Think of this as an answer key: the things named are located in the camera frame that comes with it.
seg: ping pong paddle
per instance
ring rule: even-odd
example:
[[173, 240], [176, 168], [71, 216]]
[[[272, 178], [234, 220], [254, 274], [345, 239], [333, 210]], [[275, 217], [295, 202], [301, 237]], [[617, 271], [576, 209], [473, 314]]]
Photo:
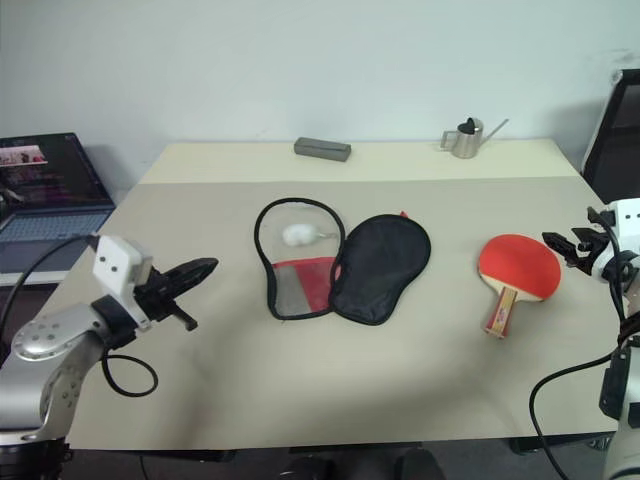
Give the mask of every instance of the ping pong paddle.
[[523, 235], [499, 235], [484, 246], [478, 273], [500, 292], [498, 303], [484, 330], [498, 338], [507, 336], [515, 302], [540, 302], [560, 283], [560, 263], [542, 243]]

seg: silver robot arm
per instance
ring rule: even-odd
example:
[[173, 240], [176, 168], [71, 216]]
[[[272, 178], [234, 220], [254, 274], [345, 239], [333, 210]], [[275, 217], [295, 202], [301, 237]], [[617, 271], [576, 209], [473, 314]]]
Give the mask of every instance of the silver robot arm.
[[[612, 202], [600, 214], [590, 209], [588, 218], [603, 226], [605, 232], [572, 229], [580, 240], [577, 248], [557, 233], [544, 233], [543, 238], [565, 258], [568, 266], [608, 282], [614, 301], [616, 297], [619, 299], [620, 334], [605, 372], [599, 402], [602, 412], [618, 421], [607, 453], [604, 478], [640, 479], [640, 199]], [[618, 279], [620, 294], [616, 293]], [[628, 303], [626, 314], [623, 298]]]
[[0, 369], [0, 479], [57, 478], [82, 382], [112, 349], [170, 315], [196, 321], [175, 303], [216, 267], [192, 260], [160, 273], [142, 248], [102, 236], [93, 273], [106, 295], [40, 316], [22, 327]]

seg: beige table top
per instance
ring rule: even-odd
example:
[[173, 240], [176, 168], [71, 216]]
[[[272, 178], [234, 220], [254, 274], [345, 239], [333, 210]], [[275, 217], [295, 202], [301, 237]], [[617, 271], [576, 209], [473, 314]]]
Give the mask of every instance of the beige table top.
[[[548, 141], [513, 142], [514, 158], [522, 147], [554, 151]], [[217, 148], [197, 146], [212, 162]], [[249, 151], [261, 150], [252, 145]], [[166, 158], [165, 152], [159, 165], [165, 173]], [[189, 166], [202, 155], [173, 158]], [[178, 167], [175, 172], [182, 175]], [[160, 177], [152, 169], [102, 233], [147, 246], [161, 270], [201, 256], [218, 257], [220, 266], [179, 299], [200, 322], [197, 330], [187, 333], [167, 319], [122, 349], [157, 369], [160, 386], [152, 396], [120, 397], [98, 368], [90, 372], [69, 436], [75, 448], [229, 449], [531, 435], [527, 400], [533, 385], [614, 345], [616, 316], [606, 286], [575, 270], [565, 269], [548, 301], [516, 306], [508, 339], [496, 340], [480, 328], [496, 300], [476, 272], [482, 245], [506, 232], [568, 234], [586, 225], [588, 205], [599, 206], [563, 164], [556, 174], [532, 178], [209, 183], [201, 172], [201, 183], [175, 184]], [[293, 322], [270, 316], [252, 231], [264, 205], [290, 195], [326, 202], [347, 230], [370, 216], [405, 210], [429, 232], [431, 260], [387, 323], [367, 327], [334, 314]], [[91, 262], [88, 255], [81, 259], [45, 309], [100, 295]], [[114, 371], [132, 389], [146, 381], [128, 365], [114, 363]], [[597, 406], [601, 380], [602, 369], [593, 369], [545, 387], [538, 407], [545, 432], [613, 429]]]
[[290, 143], [176, 143], [140, 183], [362, 182], [576, 176], [549, 139], [495, 140], [461, 160], [425, 142], [352, 143], [346, 163], [303, 157]]

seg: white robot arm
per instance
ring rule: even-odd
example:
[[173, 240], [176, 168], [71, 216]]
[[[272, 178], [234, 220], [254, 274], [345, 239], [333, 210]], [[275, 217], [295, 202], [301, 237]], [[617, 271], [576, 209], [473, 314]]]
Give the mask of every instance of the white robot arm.
[[557, 233], [544, 233], [543, 238], [568, 266], [609, 283], [620, 334], [599, 403], [605, 415], [618, 421], [618, 431], [609, 446], [604, 478], [640, 479], [640, 199], [612, 202], [599, 214], [589, 209], [588, 218], [605, 231], [572, 229], [580, 240], [577, 247]]

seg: wooden paddle handle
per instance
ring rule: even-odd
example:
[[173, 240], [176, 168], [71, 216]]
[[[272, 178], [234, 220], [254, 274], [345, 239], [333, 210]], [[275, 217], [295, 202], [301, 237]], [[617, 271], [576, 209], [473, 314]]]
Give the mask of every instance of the wooden paddle handle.
[[484, 327], [484, 331], [495, 335], [498, 338], [507, 336], [509, 330], [509, 318], [511, 317], [511, 309], [516, 301], [518, 292], [509, 287], [503, 287], [498, 298], [498, 305], [494, 310], [491, 318]]

